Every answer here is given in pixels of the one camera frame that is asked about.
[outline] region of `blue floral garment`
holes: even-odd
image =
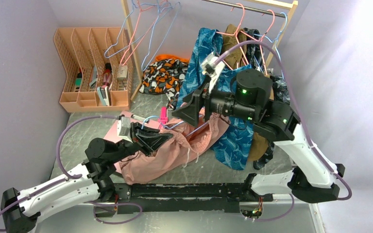
[[[222,48],[222,36],[216,33],[217,30],[201,28],[195,42],[194,51],[188,65],[185,79],[179,92],[179,100],[198,88],[204,80],[200,64],[211,52],[219,54]],[[242,70],[250,69],[251,65],[229,70],[227,67],[222,71],[218,79],[218,90],[231,91],[229,83],[236,74]],[[215,152],[217,160],[235,170],[243,170],[246,166],[248,154],[254,134],[252,124],[247,124],[241,119],[229,118],[234,126],[228,127],[225,134],[211,147]]]

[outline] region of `white wall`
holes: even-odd
[[[281,53],[313,140],[353,189],[320,204],[327,232],[373,232],[373,0],[312,0]]]
[[[52,39],[57,27],[46,1],[0,0],[0,201],[6,189],[51,174],[68,118],[58,103],[65,71]]]
[[[62,27],[120,27],[125,19],[121,1],[119,0],[48,1]],[[233,0],[225,1],[236,3],[236,1]],[[140,2],[156,3],[156,0],[142,0]],[[175,4],[177,1],[169,0],[169,2]],[[230,12],[231,8],[228,6],[208,3],[201,0],[179,0],[179,2],[182,5],[182,10],[179,12],[172,26],[172,30],[169,32],[158,54],[169,53],[190,58],[198,31],[201,27],[219,29],[221,32],[224,32],[228,24],[232,23],[238,25],[242,16],[242,10],[235,9],[233,12]],[[289,38],[308,2],[309,0],[299,1],[299,7],[293,17],[292,23],[288,27],[282,45],[285,44],[286,38]],[[131,0],[128,0],[128,3],[130,10],[132,10]],[[249,7],[267,9],[265,6],[260,6],[248,1],[243,1],[242,4]],[[278,13],[282,12],[281,9],[273,10]],[[152,22],[156,19],[156,15],[157,11],[155,9],[142,13],[135,38],[141,36],[151,26]],[[174,16],[175,10],[168,13],[168,15],[157,24],[154,31],[151,54],[154,54],[157,50]],[[135,27],[138,18],[138,10],[134,11],[131,18]],[[261,16],[260,13],[247,11],[242,27],[256,28],[263,33],[269,27],[271,21],[271,16]],[[275,24],[268,33],[268,36],[275,38],[283,22],[284,19],[276,17]],[[147,54],[148,43],[149,37],[145,38],[138,48],[141,62]]]

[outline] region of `pink clip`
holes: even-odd
[[[166,107],[161,108],[161,115],[159,116],[158,122],[160,123],[158,129],[162,128],[162,125],[165,125],[168,122]]]

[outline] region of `white bracket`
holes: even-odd
[[[209,93],[211,94],[212,89],[214,89],[215,84],[217,84],[218,78],[220,77],[222,70],[225,67],[223,62],[218,63],[218,65],[214,65],[215,61],[218,59],[217,56],[214,55],[214,52],[210,53],[202,62],[201,67],[203,69],[204,75],[209,75],[211,77],[211,81],[209,81]],[[214,72],[208,72],[207,66],[210,66]]]

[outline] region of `hanger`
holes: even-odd
[[[162,16],[162,17],[160,17],[159,19],[158,19],[158,21],[157,21],[157,23],[159,23],[159,21],[161,21],[161,19],[163,19],[164,18],[164,16],[166,15],[166,13]],[[121,51],[123,51],[123,50],[125,50],[125,49],[127,49],[130,45],[132,45],[132,44],[134,44],[134,43],[136,43],[138,40],[142,40],[144,37],[145,37],[145,35],[148,33],[150,31],[150,28],[144,33],[144,34],[142,34],[138,39],[136,39],[136,40],[134,40],[132,43],[128,43],[128,45],[126,45],[125,47],[123,47],[123,48],[121,48],[119,51],[117,51],[117,52],[115,52],[114,54],[112,54],[111,56],[105,56],[106,58],[110,58],[110,57],[112,57],[112,56],[114,56],[115,54],[118,54],[118,53],[120,53]],[[112,47],[112,46],[115,46],[115,45],[117,45],[118,43],[115,43],[114,45],[111,45],[109,48],[108,48],[108,50]]]
[[[178,10],[177,10],[176,13],[175,13],[174,18],[172,19],[172,22],[171,22],[170,26],[168,27],[168,30],[167,30],[167,33],[166,33],[165,36],[164,36],[164,39],[162,39],[161,44],[160,44],[160,45],[158,46],[158,48],[156,49],[155,53],[153,54],[152,58],[149,60],[148,64],[150,64],[151,61],[155,58],[156,54],[158,53],[159,49],[161,48],[162,44],[164,43],[165,39],[167,38],[168,33],[170,32],[170,30],[171,30],[171,28],[172,28],[172,26],[173,26],[173,23],[174,23],[175,19],[176,19],[177,16],[178,16],[178,13],[179,13],[179,12],[181,11],[181,9],[182,9],[182,5],[181,5],[180,2],[175,3],[175,5],[174,5],[173,7],[171,6],[170,8],[171,8],[171,9],[174,9],[174,8],[176,7],[176,5],[179,5],[179,8],[178,8]],[[150,38],[150,41],[149,41],[149,48],[151,47],[152,35],[153,35],[153,32],[151,33],[151,38]],[[149,56],[149,49],[148,49],[148,54],[145,56],[144,60],[142,61],[142,65],[141,65],[141,67],[144,66],[145,60],[146,60],[146,58],[147,58],[148,56]]]
[[[148,32],[151,28],[154,30],[154,27],[155,27],[155,25],[157,24],[160,15],[163,13],[163,11],[164,11],[165,9],[169,9],[169,8],[172,9],[172,8],[173,8],[172,5],[168,2],[168,0],[163,0],[161,3],[163,3],[163,2],[165,2],[165,3],[163,3],[162,5],[160,5],[159,0],[156,0],[156,2],[157,2],[157,4],[158,4],[158,14],[157,14],[156,20],[152,23],[152,25],[151,25],[150,28],[147,30],[147,32]],[[137,29],[138,29],[138,24],[139,24],[139,19],[140,19],[140,17],[141,17],[141,14],[142,14],[143,11],[146,11],[146,10],[142,10],[142,9],[140,10],[140,12],[139,12],[139,16],[138,16],[138,20],[136,21],[135,29],[134,29],[134,32],[133,32],[133,34],[132,34],[132,37],[131,37],[131,39],[130,39],[130,41],[129,41],[129,44],[132,43],[132,40],[133,40],[133,38],[134,38],[134,35],[135,35],[135,33],[136,33]],[[132,54],[135,52],[135,50],[138,48],[139,44],[142,42],[142,40],[145,38],[145,36],[146,36],[146,33],[141,37],[141,40],[138,42],[138,44],[137,44],[136,47],[133,49],[132,53],[128,56],[128,58],[125,60],[125,62],[122,63],[123,59],[125,58],[126,53],[130,50],[130,47],[128,46],[128,49],[125,51],[125,53],[123,54],[123,56],[122,56],[122,58],[121,58],[121,61],[119,62],[120,64],[126,65],[126,63],[128,62],[128,60],[131,58],[131,55],[132,55]]]
[[[240,27],[241,27],[241,24],[242,24],[242,21],[243,21],[243,19],[244,19],[244,16],[245,16],[245,8],[244,8],[244,6],[243,6],[241,3],[237,3],[237,5],[239,5],[240,7],[242,7],[242,17],[241,17],[241,21],[239,22],[239,24],[238,24],[238,26],[237,26],[237,30],[235,30],[235,32],[234,32],[233,34],[221,33],[221,32],[217,32],[217,33],[218,33],[218,34],[221,34],[221,35],[235,36],[235,39],[236,39],[237,42],[239,43],[239,40],[238,40],[238,32],[239,32],[239,29],[240,29]],[[243,55],[243,57],[244,57],[244,59],[245,59],[245,62],[246,62],[246,63],[244,62],[244,64],[245,64],[245,65],[248,65],[249,62],[248,62],[247,57],[245,56],[244,50],[242,49],[242,47],[239,47],[239,49],[241,50],[242,55]]]
[[[126,21],[128,20],[128,18],[132,15],[132,13],[135,11],[135,9],[140,8],[140,10],[141,10],[141,6],[143,6],[143,5],[148,5],[148,6],[150,6],[150,7],[148,7],[147,9],[143,9],[143,11],[147,11],[147,10],[149,10],[149,9],[155,7],[155,6],[158,6],[158,7],[159,7],[159,4],[150,4],[150,3],[139,4],[139,1],[137,1],[137,3],[138,3],[138,6],[136,6],[135,3],[134,3],[134,0],[132,0],[132,11],[131,11],[127,16],[126,16],[125,20],[124,20],[123,23],[122,23],[121,29],[120,29],[120,31],[119,31],[119,33],[118,33],[118,36],[117,36],[117,42],[116,42],[115,44],[109,46],[109,48],[108,48],[108,49],[103,53],[103,55],[104,55],[105,58],[111,58],[112,56],[117,55],[119,52],[121,52],[122,50],[126,49],[127,47],[129,47],[129,45],[135,43],[136,41],[138,41],[138,40],[141,38],[141,37],[140,37],[140,38],[138,38],[137,40],[135,40],[134,42],[129,43],[129,45],[125,46],[123,49],[121,49],[121,50],[119,50],[119,51],[117,51],[117,52],[115,52],[115,53],[113,53],[113,54],[111,54],[111,55],[109,55],[109,56],[107,55],[108,52],[109,52],[109,50],[110,50],[113,46],[116,46],[116,45],[118,44],[118,42],[119,42],[119,37],[120,37],[120,35],[121,35],[121,33],[122,33],[122,30],[123,30],[123,28],[124,28],[125,22],[126,22]]]
[[[124,61],[124,63],[123,63],[123,65],[126,65],[126,63],[128,62],[128,60],[130,59],[130,57],[132,56],[132,54],[135,52],[135,50],[138,48],[138,46],[141,44],[141,42],[143,41],[143,39],[145,38],[145,36],[146,36],[146,34],[151,30],[151,28],[153,28],[153,26],[156,24],[156,23],[158,23],[163,17],[165,17],[165,15],[169,12],[169,11],[171,11],[171,10],[167,10],[162,16],[161,16],[161,14],[162,14],[162,12],[161,12],[161,14],[158,14],[158,16],[157,16],[157,18],[156,18],[156,20],[152,23],[152,25],[149,27],[149,29],[140,37],[140,41],[139,41],[139,43],[135,46],[135,48],[132,50],[132,52],[131,52],[131,54],[129,54],[129,56],[128,56],[128,58]]]
[[[247,33],[245,33],[243,30],[240,30],[240,33],[243,33],[244,35],[246,35],[247,37],[251,38],[252,40],[255,40],[255,41],[262,41],[265,37],[265,35],[268,33],[268,31],[271,29],[271,27],[273,26],[274,22],[275,22],[275,13],[274,11],[272,10],[267,10],[269,12],[272,13],[272,22],[271,22],[271,25],[270,27],[268,27],[268,29],[265,31],[265,33],[261,36],[261,38],[259,40],[253,38],[252,36],[248,35]],[[260,45],[259,46],[259,50],[261,52],[261,59],[262,59],[262,63],[263,63],[263,66],[264,66],[264,74],[265,75],[268,75],[267,73],[267,66],[265,65],[265,60],[264,60],[264,53],[262,51],[262,46]]]

